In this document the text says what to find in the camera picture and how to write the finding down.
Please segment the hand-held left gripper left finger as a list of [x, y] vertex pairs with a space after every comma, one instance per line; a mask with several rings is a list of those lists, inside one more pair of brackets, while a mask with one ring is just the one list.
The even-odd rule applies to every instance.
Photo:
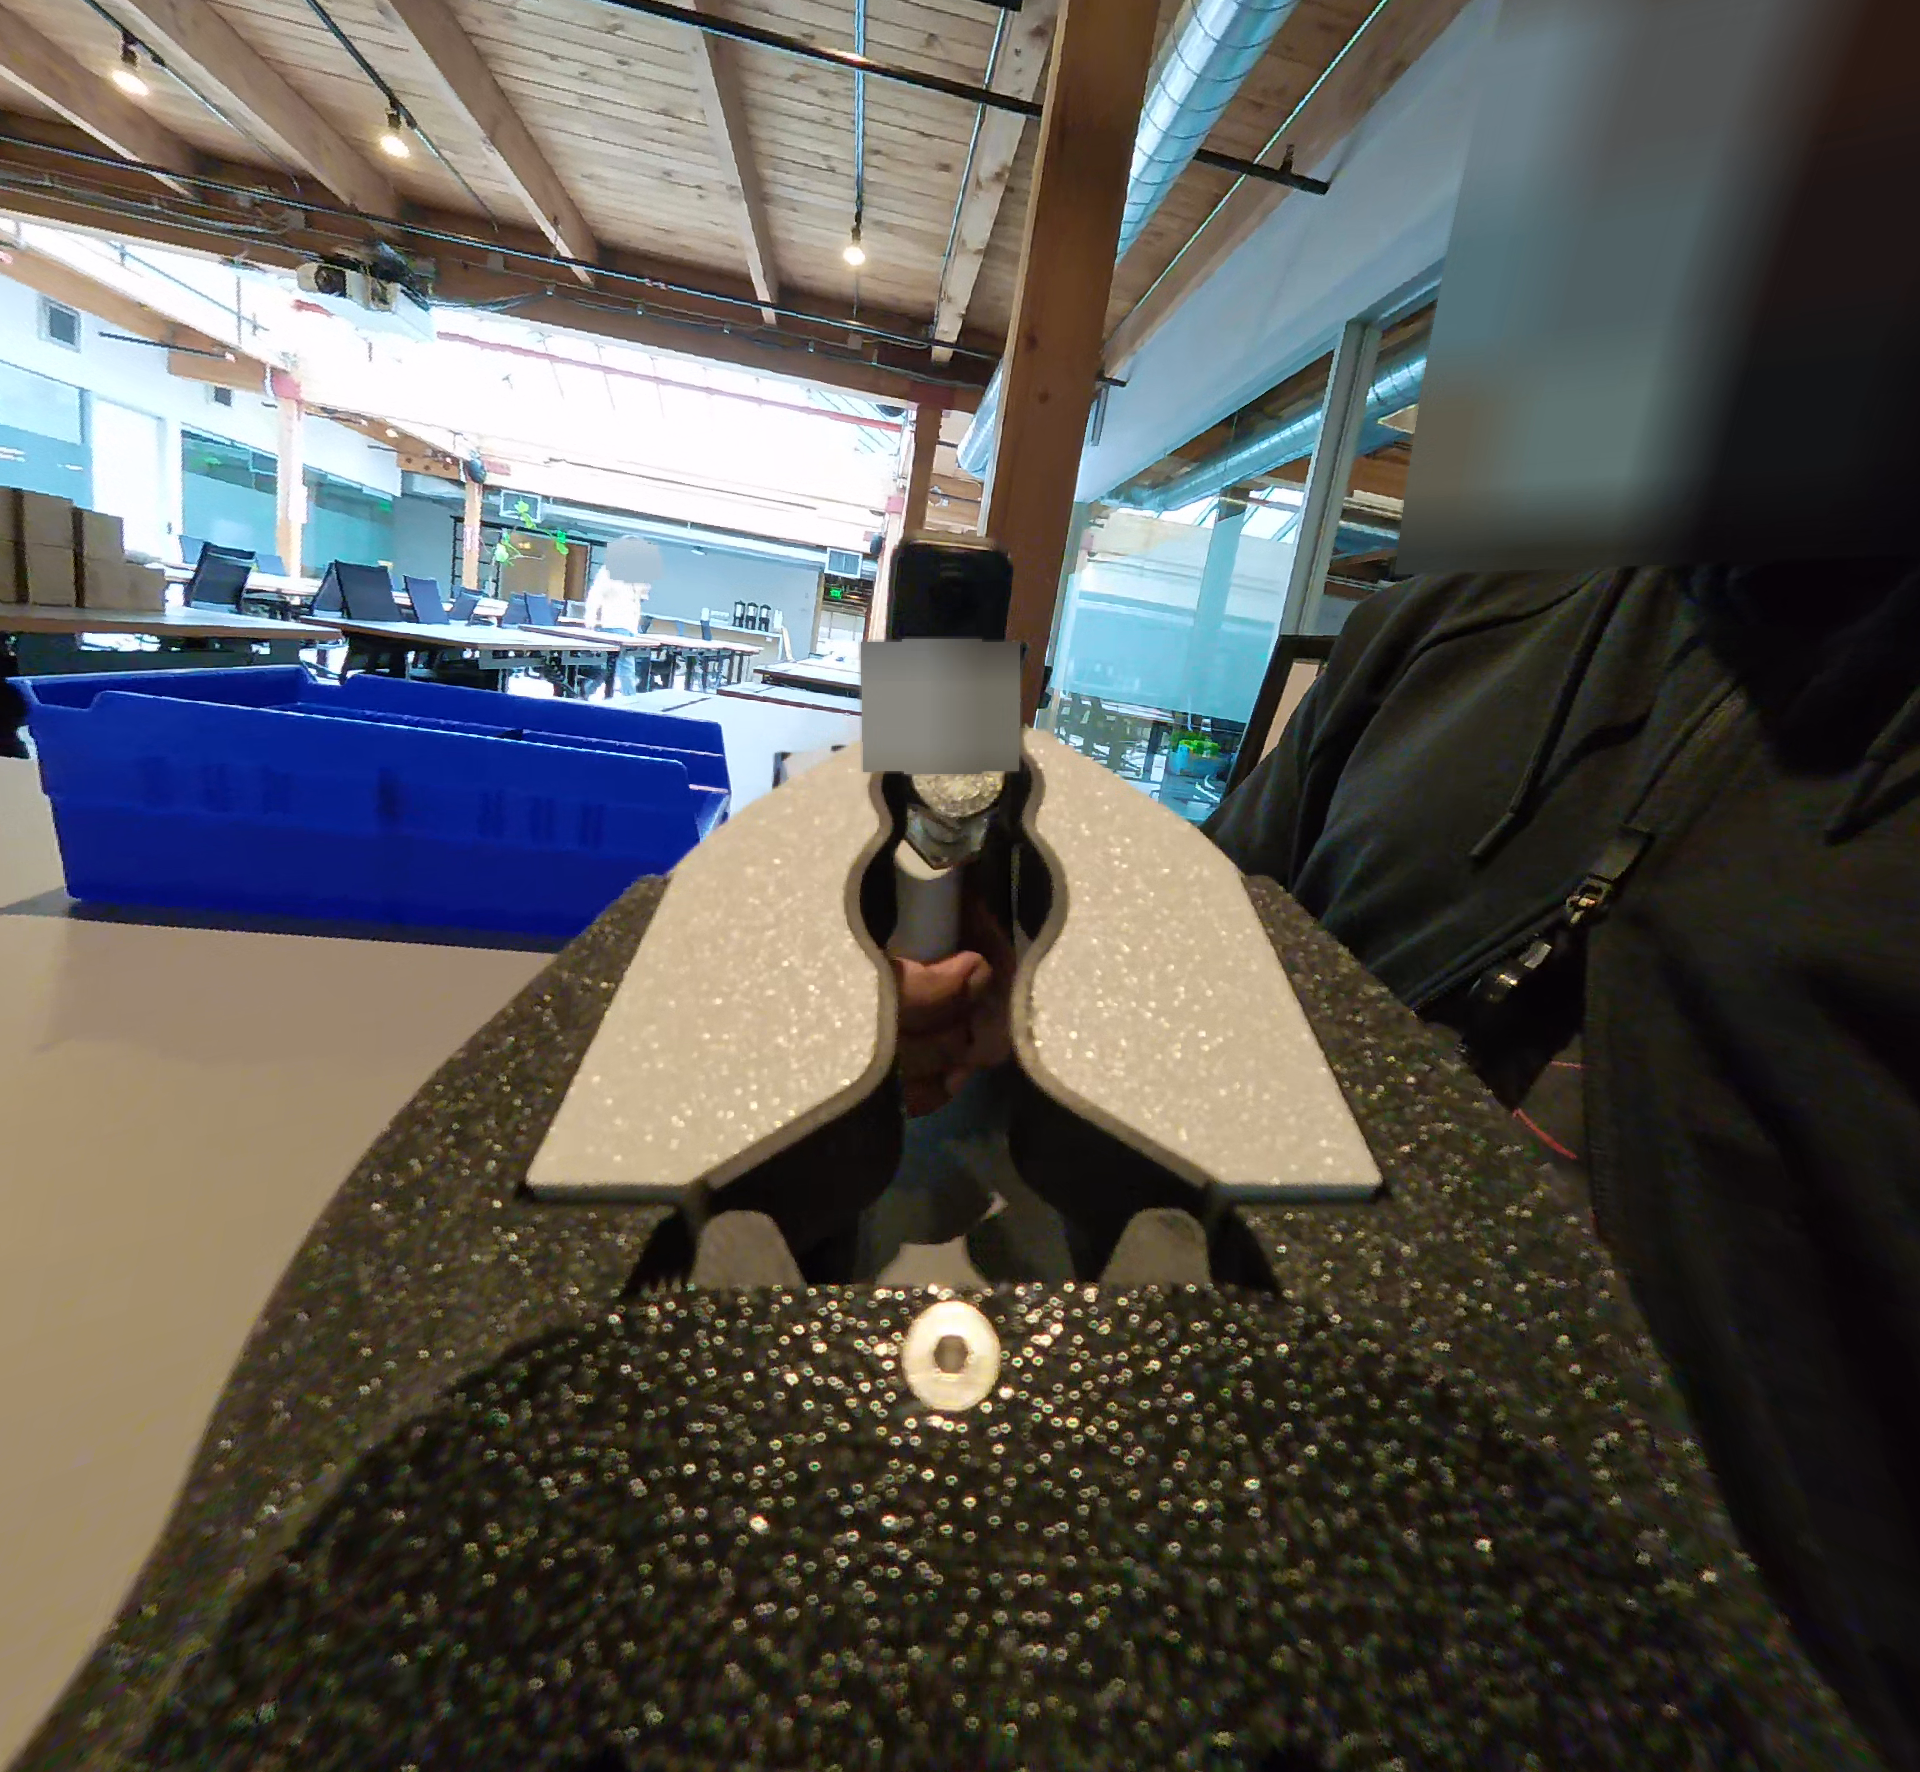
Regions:
[[892, 833], [860, 746], [696, 846], [529, 1166], [533, 1193], [719, 1192], [869, 1097], [895, 977], [860, 915]]

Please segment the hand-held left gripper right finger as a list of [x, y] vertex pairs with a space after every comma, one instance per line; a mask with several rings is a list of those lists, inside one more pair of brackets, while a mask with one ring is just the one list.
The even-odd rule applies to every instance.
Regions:
[[1052, 880], [1012, 1003], [1021, 1067], [1202, 1189], [1378, 1189], [1379, 1166], [1244, 878], [1046, 730], [1021, 816]]

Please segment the silver hex bolt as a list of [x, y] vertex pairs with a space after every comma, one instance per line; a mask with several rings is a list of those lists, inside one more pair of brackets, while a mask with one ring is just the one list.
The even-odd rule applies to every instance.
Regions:
[[995, 829], [1007, 773], [914, 773], [906, 786], [906, 844], [936, 872], [974, 864]]

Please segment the blue plastic bin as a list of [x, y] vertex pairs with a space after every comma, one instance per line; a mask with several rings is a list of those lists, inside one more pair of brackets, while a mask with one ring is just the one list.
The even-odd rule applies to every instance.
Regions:
[[566, 939], [725, 822], [723, 730], [299, 665], [17, 680], [82, 902]]

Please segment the person's right hand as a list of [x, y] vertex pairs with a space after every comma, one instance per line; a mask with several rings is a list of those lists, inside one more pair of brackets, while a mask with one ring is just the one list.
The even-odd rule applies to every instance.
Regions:
[[898, 1069], [908, 1117], [924, 1117], [1011, 1055], [1007, 988], [979, 949], [938, 961], [892, 958], [901, 998]]

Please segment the row of office desks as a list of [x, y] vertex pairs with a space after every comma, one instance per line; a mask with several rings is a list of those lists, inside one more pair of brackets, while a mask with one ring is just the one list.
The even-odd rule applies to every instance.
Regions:
[[607, 651], [610, 654], [640, 651], [671, 651], [695, 658], [717, 654], [735, 659], [748, 646], [723, 639], [684, 636], [671, 632], [610, 634], [575, 629], [498, 629], [498, 627], [420, 627], [406, 623], [369, 623], [334, 616], [280, 621], [243, 613], [180, 607], [164, 613], [98, 611], [5, 603], [3, 631], [7, 634], [148, 634], [169, 640], [233, 640], [233, 643], [334, 643], [368, 640], [420, 648], [459, 648], [479, 652], [536, 652], [554, 654], [563, 648]]

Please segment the row of office chairs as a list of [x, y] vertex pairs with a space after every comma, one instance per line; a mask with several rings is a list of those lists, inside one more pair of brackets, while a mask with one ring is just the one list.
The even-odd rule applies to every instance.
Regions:
[[[201, 560], [183, 580], [168, 573], [169, 597], [179, 597], [186, 607], [204, 607], [220, 613], [243, 613], [280, 621], [309, 616], [334, 616], [369, 623], [406, 623], [420, 627], [498, 627], [498, 629], [548, 629], [533, 623], [503, 624], [478, 616], [455, 618], [441, 600], [441, 589], [434, 581], [411, 581], [406, 585], [406, 603], [401, 602], [390, 572], [381, 564], [358, 564], [338, 560], [322, 573], [320, 581], [273, 580], [259, 570], [253, 556], [235, 548], [207, 544]], [[610, 652], [563, 648], [554, 654], [536, 652], [479, 652], [459, 648], [420, 648], [392, 643], [343, 640], [343, 671], [377, 671], [405, 678], [412, 671], [435, 671], [445, 675], [453, 669], [474, 667], [489, 674], [494, 681], [498, 674], [521, 669], [556, 667], [567, 671], [571, 665], [609, 671]]]

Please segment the ceiling heater unit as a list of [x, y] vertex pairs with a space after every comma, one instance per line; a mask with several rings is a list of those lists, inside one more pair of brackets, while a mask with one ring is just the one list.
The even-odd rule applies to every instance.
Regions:
[[403, 310], [426, 310], [429, 293], [423, 290], [423, 273], [395, 246], [375, 244], [369, 257], [349, 258], [345, 254], [307, 258], [296, 269], [296, 284], [302, 293], [335, 300], [339, 305], [353, 305], [374, 314], [395, 314]]

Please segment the stack of cardboard boxes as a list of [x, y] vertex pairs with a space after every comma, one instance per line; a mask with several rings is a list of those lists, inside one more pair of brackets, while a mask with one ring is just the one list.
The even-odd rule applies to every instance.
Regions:
[[5, 485], [3, 602], [161, 613], [166, 575], [133, 560], [119, 515], [54, 491]]

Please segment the thin wooden post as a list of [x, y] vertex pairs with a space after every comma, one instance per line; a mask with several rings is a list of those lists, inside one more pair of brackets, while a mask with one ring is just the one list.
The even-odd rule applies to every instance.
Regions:
[[912, 439], [901, 512], [892, 524], [896, 542], [905, 536], [924, 530], [926, 499], [931, 477], [940, 454], [943, 427], [943, 407], [928, 399], [916, 399]]

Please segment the thick wooden post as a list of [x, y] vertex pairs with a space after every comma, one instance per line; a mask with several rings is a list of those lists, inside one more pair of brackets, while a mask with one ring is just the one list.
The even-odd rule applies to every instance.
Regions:
[[987, 521], [1012, 560], [1009, 639], [1032, 723], [1090, 423], [1122, 195], [1161, 0], [1062, 0], [1005, 353]]

